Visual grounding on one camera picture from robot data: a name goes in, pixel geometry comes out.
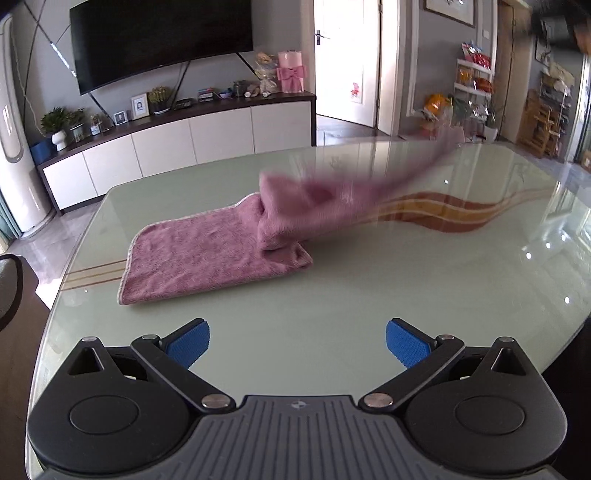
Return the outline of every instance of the decorative stripe pattern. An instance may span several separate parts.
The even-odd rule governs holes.
[[[100,283],[119,280],[125,269],[126,259],[117,262],[109,262],[97,267],[82,268],[68,273],[61,284],[61,290],[74,290],[75,288],[90,287]]]
[[[524,190],[499,203],[468,202],[443,193],[413,193],[385,202],[378,208],[377,213],[369,216],[363,223],[411,222],[439,232],[471,232],[483,227],[510,208],[520,203],[547,198],[553,191]],[[74,290],[119,281],[125,271],[125,264],[126,259],[123,259],[69,272],[60,290]]]

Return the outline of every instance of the folded towel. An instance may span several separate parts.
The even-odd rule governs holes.
[[[387,179],[304,179],[262,173],[260,193],[211,212],[145,227],[132,241],[118,300],[163,300],[285,275],[312,264],[298,243],[351,225],[457,147],[461,130]]]
[[[261,195],[254,193],[231,207],[148,225],[129,249],[119,303],[180,297],[311,265],[297,242],[272,251],[258,247],[263,212]]]

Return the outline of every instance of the clear plastic bag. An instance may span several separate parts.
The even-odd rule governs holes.
[[[256,76],[260,80],[261,94],[264,97],[277,93],[279,88],[275,79],[277,78],[277,60],[264,52],[256,55]]]

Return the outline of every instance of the blue gripper pad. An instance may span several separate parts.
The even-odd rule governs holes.
[[[166,354],[185,368],[189,368],[208,347],[209,325],[207,322],[201,322],[173,340],[166,347]]]
[[[386,325],[386,346],[406,368],[411,368],[431,353],[427,342],[392,321]]]

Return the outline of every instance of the picture frame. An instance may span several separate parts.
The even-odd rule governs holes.
[[[129,122],[127,111],[121,110],[114,115],[115,125],[123,125]]]
[[[143,118],[150,114],[147,93],[136,95],[135,97],[131,98],[131,112],[133,114],[134,120]]]
[[[474,27],[476,9],[475,0],[425,0],[424,9],[443,17],[450,18],[469,27]]]

